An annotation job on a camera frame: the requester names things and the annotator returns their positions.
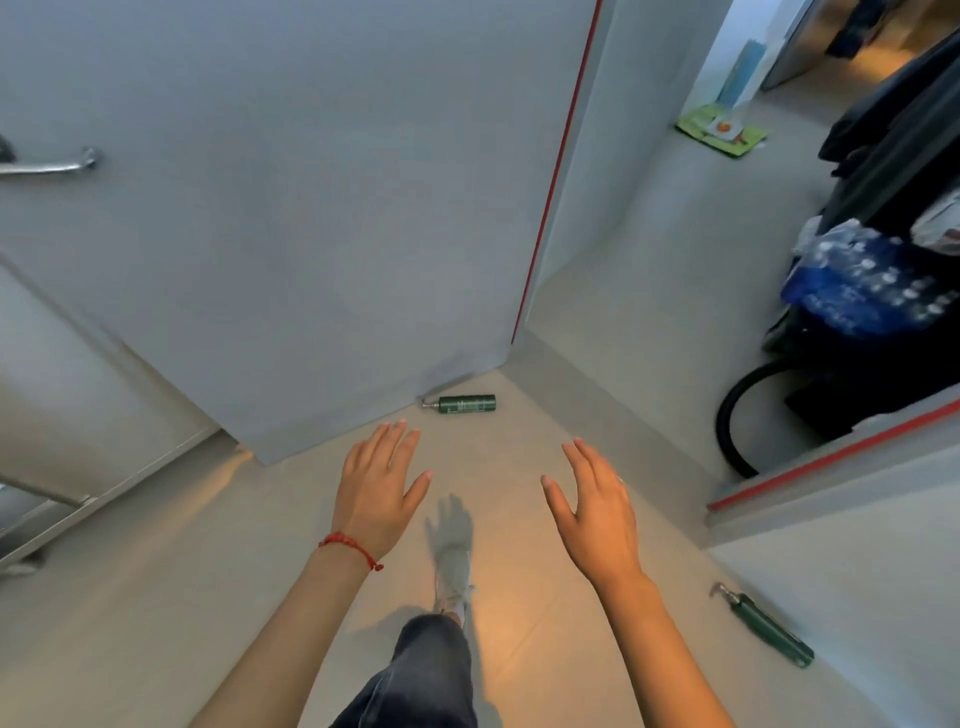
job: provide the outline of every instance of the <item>green canister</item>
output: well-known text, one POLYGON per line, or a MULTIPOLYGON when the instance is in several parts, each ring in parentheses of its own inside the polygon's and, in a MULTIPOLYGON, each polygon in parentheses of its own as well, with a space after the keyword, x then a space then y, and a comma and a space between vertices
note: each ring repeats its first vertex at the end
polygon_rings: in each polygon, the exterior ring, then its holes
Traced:
POLYGON ((493 412, 496 409, 496 395, 460 395, 458 397, 440 397, 434 402, 424 402, 423 407, 432 408, 442 415, 459 415, 468 412, 493 412))
POLYGON ((710 590, 710 596, 720 594, 730 604, 733 612, 747 627, 764 642, 776 649, 797 667, 809 667, 813 662, 813 650, 799 637, 780 626, 777 621, 760 609, 745 594, 735 594, 726 586, 717 582, 710 590))

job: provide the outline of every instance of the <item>right hand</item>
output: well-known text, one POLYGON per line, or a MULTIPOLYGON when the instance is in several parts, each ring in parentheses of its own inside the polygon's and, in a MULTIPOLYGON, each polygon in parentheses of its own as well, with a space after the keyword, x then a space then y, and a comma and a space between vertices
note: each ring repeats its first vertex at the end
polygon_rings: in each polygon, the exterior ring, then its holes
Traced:
POLYGON ((645 578, 637 556, 636 517, 627 489, 599 452, 577 438, 563 444, 577 480, 574 513, 557 481, 540 478, 566 552, 598 592, 645 578))

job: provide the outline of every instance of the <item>black cable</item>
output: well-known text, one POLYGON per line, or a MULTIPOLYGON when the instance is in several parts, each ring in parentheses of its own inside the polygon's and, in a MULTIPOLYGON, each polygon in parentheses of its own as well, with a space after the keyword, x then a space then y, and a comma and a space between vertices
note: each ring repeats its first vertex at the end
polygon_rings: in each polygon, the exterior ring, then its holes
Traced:
POLYGON ((785 356, 776 361, 763 364, 740 379, 730 392, 727 393, 724 400, 720 402, 720 408, 717 410, 717 417, 714 422, 717 445, 720 446, 720 451, 723 453, 724 459, 730 463, 730 467, 743 477, 754 477, 754 475, 759 474, 759 471, 743 459, 740 450, 733 444, 733 438, 730 435, 730 421, 733 417, 733 408, 736 407, 736 404, 740 401, 740 398, 746 394, 748 389, 763 381, 768 376, 778 375, 781 372, 789 372, 792 369, 800 369, 803 365, 801 360, 791 356, 785 356))

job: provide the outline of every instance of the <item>water bottle pack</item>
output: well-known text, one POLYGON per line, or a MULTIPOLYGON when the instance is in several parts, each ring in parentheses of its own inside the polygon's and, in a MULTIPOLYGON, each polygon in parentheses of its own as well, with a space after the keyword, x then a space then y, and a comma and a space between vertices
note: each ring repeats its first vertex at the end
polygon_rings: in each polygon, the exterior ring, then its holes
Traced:
POLYGON ((960 293, 904 265, 903 245, 848 220, 806 246, 780 297, 857 338, 927 328, 960 293))

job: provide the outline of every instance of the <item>wrist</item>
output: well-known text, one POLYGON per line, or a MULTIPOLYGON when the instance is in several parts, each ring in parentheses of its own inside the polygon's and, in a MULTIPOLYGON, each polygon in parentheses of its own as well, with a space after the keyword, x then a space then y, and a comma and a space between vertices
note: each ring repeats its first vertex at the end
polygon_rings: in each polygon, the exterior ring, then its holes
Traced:
POLYGON ((367 557, 352 546, 330 543, 315 548, 307 560, 304 573, 323 573, 331 571, 344 577, 359 578, 362 582, 370 574, 367 557))
POLYGON ((653 615, 664 611, 660 589, 641 570, 595 583, 593 589, 608 612, 621 605, 630 605, 644 614, 653 615))

